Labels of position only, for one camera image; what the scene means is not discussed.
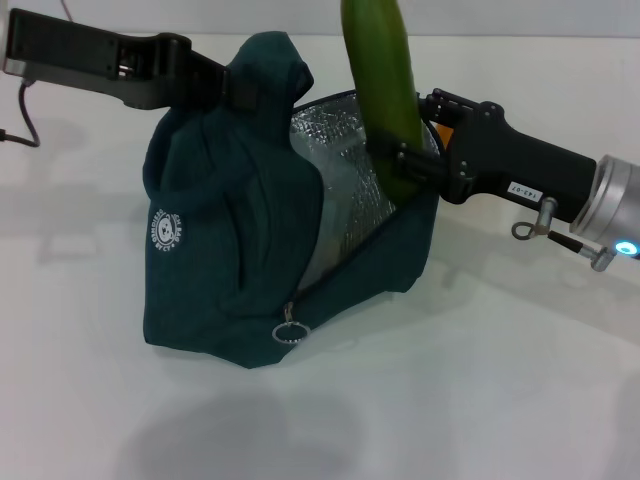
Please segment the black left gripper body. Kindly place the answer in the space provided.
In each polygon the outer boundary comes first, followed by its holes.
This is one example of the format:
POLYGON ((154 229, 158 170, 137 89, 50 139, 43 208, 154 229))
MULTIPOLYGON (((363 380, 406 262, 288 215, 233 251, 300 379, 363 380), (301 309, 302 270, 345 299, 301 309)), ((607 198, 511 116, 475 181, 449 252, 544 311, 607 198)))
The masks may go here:
POLYGON ((23 9, 7 18, 7 72, 100 93, 136 109, 189 104, 191 43, 173 34, 129 36, 23 9))

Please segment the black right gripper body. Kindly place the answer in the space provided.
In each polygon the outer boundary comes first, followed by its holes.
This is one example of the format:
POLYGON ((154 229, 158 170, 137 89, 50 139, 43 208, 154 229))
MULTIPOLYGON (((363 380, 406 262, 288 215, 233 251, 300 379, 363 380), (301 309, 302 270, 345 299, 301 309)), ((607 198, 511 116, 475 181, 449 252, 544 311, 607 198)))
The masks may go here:
POLYGON ((588 199, 596 161, 518 132, 498 104, 479 105, 457 125, 444 125, 453 133, 443 199, 460 205, 473 195, 491 194, 537 210, 551 197, 558 202, 556 218, 575 220, 588 199))

